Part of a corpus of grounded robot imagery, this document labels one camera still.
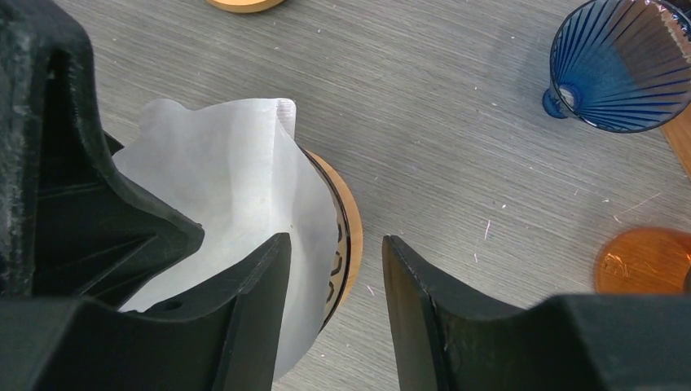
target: white filter paper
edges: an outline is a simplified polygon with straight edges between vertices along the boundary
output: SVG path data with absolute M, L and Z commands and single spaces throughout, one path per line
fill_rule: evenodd
M 319 333 L 338 237 L 330 191 L 293 140 L 295 116 L 290 99 L 197 111 L 159 99 L 143 110 L 141 137 L 113 157 L 127 178 L 205 230 L 197 253 L 148 282 L 121 311 L 147 310 L 235 265 L 273 234 L 290 234 L 275 379 Z

